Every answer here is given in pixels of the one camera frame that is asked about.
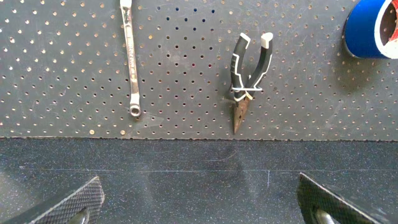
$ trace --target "blue tape roll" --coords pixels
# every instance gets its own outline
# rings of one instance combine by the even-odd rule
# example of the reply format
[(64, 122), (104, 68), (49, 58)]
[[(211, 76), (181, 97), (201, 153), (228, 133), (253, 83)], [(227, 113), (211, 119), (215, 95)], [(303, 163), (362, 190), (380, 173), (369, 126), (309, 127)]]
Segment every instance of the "blue tape roll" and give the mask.
[(391, 0), (361, 0), (351, 11), (345, 27), (345, 43), (353, 56), (398, 58), (398, 52), (383, 45), (380, 38), (381, 19), (390, 3)]

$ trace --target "wrench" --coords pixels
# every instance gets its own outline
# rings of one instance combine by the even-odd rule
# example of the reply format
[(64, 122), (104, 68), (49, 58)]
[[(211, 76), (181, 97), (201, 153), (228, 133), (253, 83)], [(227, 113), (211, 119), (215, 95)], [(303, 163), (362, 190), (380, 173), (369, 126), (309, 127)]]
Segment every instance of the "wrench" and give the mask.
[(132, 37), (131, 4), (132, 0), (120, 0), (131, 84), (130, 114), (131, 116), (138, 117), (141, 114), (141, 107), (139, 106), (136, 56), (134, 53), (134, 39)]

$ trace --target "black table surface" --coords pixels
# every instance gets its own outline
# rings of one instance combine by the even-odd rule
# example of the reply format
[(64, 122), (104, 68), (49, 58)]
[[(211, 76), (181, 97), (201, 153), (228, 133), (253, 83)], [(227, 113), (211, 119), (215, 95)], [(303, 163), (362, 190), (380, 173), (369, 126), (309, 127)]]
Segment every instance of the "black table surface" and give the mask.
[(398, 143), (0, 139), (0, 222), (98, 175), (98, 223), (303, 223), (299, 172), (398, 213)]

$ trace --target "wrench ring head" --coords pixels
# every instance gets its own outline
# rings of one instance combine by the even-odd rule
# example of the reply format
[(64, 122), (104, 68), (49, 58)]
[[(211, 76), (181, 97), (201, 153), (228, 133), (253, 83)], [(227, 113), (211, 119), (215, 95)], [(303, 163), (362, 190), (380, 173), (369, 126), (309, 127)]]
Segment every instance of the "wrench ring head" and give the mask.
[(133, 117), (138, 117), (141, 114), (141, 108), (139, 105), (131, 105), (130, 106), (130, 114)]

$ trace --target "combination wrench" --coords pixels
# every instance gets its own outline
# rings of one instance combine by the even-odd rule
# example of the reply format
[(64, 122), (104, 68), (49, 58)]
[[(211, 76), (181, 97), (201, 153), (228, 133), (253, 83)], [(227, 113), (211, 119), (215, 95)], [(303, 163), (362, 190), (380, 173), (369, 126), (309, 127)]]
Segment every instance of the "combination wrench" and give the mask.
[(136, 56), (134, 53), (134, 39), (132, 37), (131, 4), (132, 0), (120, 0), (131, 84), (130, 114), (134, 117), (138, 117), (141, 114), (141, 107), (139, 106)]

